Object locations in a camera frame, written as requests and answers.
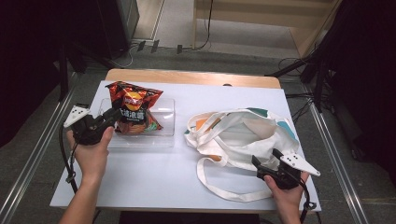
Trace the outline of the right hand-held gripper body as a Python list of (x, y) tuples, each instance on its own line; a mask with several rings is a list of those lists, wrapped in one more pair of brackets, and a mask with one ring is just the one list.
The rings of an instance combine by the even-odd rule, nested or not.
[(307, 172), (311, 175), (320, 176), (320, 171), (311, 165), (306, 159), (299, 154), (291, 153), (278, 159), (279, 165), (276, 170), (264, 166), (263, 170), (257, 169), (257, 177), (263, 178), (266, 175), (271, 176), (280, 189), (293, 189), (301, 183), (301, 172)]

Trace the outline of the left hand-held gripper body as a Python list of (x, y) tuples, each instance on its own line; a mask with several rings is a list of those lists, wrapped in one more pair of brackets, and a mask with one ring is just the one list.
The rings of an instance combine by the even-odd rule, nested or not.
[(103, 114), (94, 118), (87, 106), (74, 105), (64, 122), (64, 127), (72, 129), (73, 137), (78, 144), (95, 145), (100, 142), (107, 123), (110, 122), (104, 119)]

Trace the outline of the white canvas tote bag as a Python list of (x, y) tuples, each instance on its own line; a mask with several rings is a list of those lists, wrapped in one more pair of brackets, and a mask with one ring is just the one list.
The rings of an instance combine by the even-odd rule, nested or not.
[(235, 193), (217, 188), (206, 180), (206, 161), (219, 167), (254, 171), (256, 167), (251, 159), (256, 157), (264, 167), (275, 169), (279, 160), (273, 155), (274, 149), (288, 155), (300, 147), (287, 119), (253, 107), (195, 115), (187, 122), (184, 137), (189, 147), (203, 155), (197, 162), (197, 176), (201, 183), (220, 198), (240, 203), (266, 199), (271, 196), (271, 191)]

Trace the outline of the red chip bag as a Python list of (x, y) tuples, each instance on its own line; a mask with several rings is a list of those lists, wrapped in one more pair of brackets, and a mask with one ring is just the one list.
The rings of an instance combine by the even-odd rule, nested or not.
[(137, 86), (124, 81), (106, 85), (112, 107), (119, 109), (122, 117), (116, 131), (122, 134), (140, 134), (161, 130), (163, 126), (151, 114), (163, 91)]

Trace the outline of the clear plastic bin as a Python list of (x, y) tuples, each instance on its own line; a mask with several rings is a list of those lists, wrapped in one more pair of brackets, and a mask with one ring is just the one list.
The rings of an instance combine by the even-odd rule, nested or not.
[(160, 98), (150, 112), (163, 127), (161, 130), (135, 135), (115, 133), (109, 146), (112, 148), (172, 147), (175, 133), (175, 101), (170, 98)]

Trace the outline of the person's right hand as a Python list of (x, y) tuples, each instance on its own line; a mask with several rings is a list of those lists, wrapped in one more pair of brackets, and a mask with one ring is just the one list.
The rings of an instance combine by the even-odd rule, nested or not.
[(304, 188), (298, 186), (293, 189), (280, 189), (275, 180), (266, 175), (263, 178), (267, 187), (272, 191), (276, 208), (281, 215), (299, 215), (299, 206), (304, 192)]

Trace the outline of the person's left hand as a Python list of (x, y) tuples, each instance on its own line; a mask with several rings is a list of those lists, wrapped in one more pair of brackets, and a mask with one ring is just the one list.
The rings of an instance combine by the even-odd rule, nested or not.
[(81, 186), (88, 184), (99, 185), (106, 172), (108, 144), (112, 139), (114, 130), (106, 128), (99, 143), (92, 146), (78, 145), (75, 158), (82, 172)]

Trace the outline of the black metal stand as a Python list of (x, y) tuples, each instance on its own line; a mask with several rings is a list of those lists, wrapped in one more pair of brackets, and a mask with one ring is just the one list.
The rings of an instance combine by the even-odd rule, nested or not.
[(59, 49), (59, 73), (60, 73), (60, 96), (61, 102), (69, 92), (68, 69), (71, 64), (75, 71), (84, 73), (86, 63), (82, 58), (82, 51), (78, 44), (74, 42), (63, 43)]
[(313, 93), (313, 103), (319, 113), (322, 112), (321, 94), (323, 82), (329, 72), (329, 65), (325, 59), (325, 53), (325, 49), (317, 47), (306, 57), (297, 60), (295, 63), (292, 63), (291, 65), (288, 65), (285, 68), (274, 72), (273, 74), (270, 74), (270, 77), (281, 77), (292, 70), (296, 70), (297, 68), (304, 66), (304, 71), (300, 75), (300, 80), (302, 83), (307, 84), (313, 78), (316, 79)]

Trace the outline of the white table mat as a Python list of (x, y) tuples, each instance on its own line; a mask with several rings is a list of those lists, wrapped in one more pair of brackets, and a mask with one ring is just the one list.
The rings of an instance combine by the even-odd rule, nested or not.
[(97, 206), (114, 210), (250, 213), (272, 211), (272, 199), (231, 202), (207, 189), (198, 179), (196, 165), (203, 156), (188, 147), (183, 133), (196, 114), (236, 108), (265, 108), (289, 119), (290, 110), (281, 89), (225, 87), (193, 84), (142, 83), (163, 91), (171, 100), (171, 143), (139, 148), (135, 140), (127, 147), (109, 150)]

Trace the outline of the wooden table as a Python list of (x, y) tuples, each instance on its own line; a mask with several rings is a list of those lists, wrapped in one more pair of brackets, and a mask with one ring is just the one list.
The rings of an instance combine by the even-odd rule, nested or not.
[(233, 87), (281, 88), (279, 80), (276, 77), (256, 77), (213, 72), (190, 72), (159, 69), (110, 69), (107, 72), (106, 80), (216, 86), (230, 84)]

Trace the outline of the black cabinet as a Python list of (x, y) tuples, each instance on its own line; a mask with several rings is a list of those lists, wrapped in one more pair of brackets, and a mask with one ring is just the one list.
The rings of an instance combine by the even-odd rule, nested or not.
[(97, 0), (108, 58), (116, 59), (132, 43), (140, 14), (136, 0)]

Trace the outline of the metal floor rail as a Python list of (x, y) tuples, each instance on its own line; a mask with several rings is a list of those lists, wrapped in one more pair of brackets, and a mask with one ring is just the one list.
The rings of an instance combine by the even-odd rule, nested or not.
[(347, 173), (347, 169), (338, 153), (323, 115), (317, 110), (315, 104), (310, 106), (310, 111), (317, 124), (319, 134), (331, 161), (332, 169), (344, 194), (344, 198), (355, 224), (370, 224), (362, 207), (361, 199)]
[(54, 111), (52, 112), (49, 121), (47, 122), (44, 131), (37, 140), (35, 147), (33, 148), (27, 162), (23, 166), (17, 180), (13, 184), (2, 208), (0, 209), (0, 224), (8, 224), (12, 219), (18, 205), (27, 190), (38, 164), (41, 162), (47, 147), (50, 143), (50, 139), (58, 129), (66, 108), (69, 106), (70, 100), (73, 96), (73, 92), (76, 84), (79, 82), (81, 74), (73, 73), (68, 82), (69, 92), (60, 101)]

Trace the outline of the light wooden frame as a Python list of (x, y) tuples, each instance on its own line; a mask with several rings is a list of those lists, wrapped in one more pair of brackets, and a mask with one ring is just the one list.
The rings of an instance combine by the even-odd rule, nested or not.
[(235, 21), (288, 27), (297, 51), (305, 57), (332, 25), (343, 0), (193, 0), (192, 46), (197, 20)]

